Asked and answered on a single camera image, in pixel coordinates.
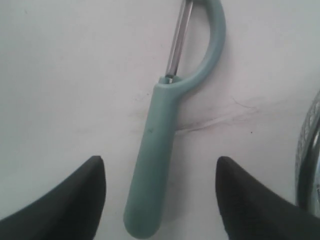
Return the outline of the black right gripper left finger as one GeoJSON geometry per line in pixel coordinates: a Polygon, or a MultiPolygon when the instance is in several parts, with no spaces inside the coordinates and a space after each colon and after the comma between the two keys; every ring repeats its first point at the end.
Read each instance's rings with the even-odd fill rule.
{"type": "Polygon", "coordinates": [[[92,240],[105,201],[105,165],[96,155],[41,198],[1,219],[0,238],[92,240]]]}

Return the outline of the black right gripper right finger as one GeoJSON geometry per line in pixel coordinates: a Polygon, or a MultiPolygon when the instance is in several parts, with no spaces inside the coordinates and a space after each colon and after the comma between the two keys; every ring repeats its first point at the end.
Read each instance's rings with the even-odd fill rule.
{"type": "Polygon", "coordinates": [[[320,220],[286,201],[228,156],[216,163],[215,192],[230,240],[318,240],[320,220]]]}

